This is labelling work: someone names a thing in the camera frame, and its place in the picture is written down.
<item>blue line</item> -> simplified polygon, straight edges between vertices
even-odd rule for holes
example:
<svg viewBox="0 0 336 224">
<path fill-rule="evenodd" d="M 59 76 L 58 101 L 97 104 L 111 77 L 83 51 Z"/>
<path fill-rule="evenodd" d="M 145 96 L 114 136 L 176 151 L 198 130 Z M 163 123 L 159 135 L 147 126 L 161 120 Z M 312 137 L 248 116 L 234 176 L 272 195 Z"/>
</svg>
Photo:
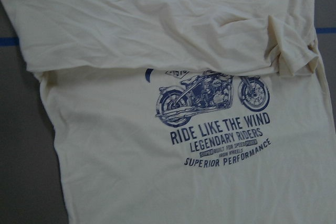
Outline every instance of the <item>blue line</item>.
<svg viewBox="0 0 336 224">
<path fill-rule="evenodd" d="M 10 47 L 10 46 L 18 46 L 19 38 L 0 38 L 0 47 Z"/>
<path fill-rule="evenodd" d="M 318 34 L 336 34 L 336 27 L 320 27 L 316 28 Z"/>
<path fill-rule="evenodd" d="M 318 27 L 316 28 L 317 34 L 336 34 L 336 27 Z M 18 46 L 18 37 L 5 37 L 0 38 L 0 47 Z"/>
</svg>

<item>blue print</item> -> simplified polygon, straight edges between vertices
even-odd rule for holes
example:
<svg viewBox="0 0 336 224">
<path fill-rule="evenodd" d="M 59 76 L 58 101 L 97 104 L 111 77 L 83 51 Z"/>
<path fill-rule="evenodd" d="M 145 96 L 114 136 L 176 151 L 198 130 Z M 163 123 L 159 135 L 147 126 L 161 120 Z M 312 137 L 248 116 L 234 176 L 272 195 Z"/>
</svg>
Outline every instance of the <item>blue print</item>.
<svg viewBox="0 0 336 224">
<path fill-rule="evenodd" d="M 152 69 L 152 68 L 147 68 L 147 70 L 146 70 L 146 73 L 145 73 L 145 77 L 146 77 L 146 81 L 147 82 L 151 82 L 151 73 L 152 73 L 152 71 L 153 71 L 154 69 Z"/>
<path fill-rule="evenodd" d="M 264 110 L 269 103 L 266 85 L 258 76 L 240 78 L 238 97 L 241 103 L 251 111 Z M 182 80 L 183 87 L 160 87 L 156 117 L 168 126 L 179 127 L 195 115 L 229 109 L 233 101 L 232 83 L 233 76 L 207 70 L 202 75 Z"/>
</svg>

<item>fabric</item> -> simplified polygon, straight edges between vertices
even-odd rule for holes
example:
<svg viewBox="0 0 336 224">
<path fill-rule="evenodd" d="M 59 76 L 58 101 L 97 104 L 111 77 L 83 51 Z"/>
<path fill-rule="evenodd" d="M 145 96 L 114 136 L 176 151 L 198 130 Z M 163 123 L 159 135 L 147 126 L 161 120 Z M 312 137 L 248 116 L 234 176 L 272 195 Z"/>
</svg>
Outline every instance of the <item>fabric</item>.
<svg viewBox="0 0 336 224">
<path fill-rule="evenodd" d="M 2 0 L 70 223 L 334 223 L 313 0 Z"/>
</svg>

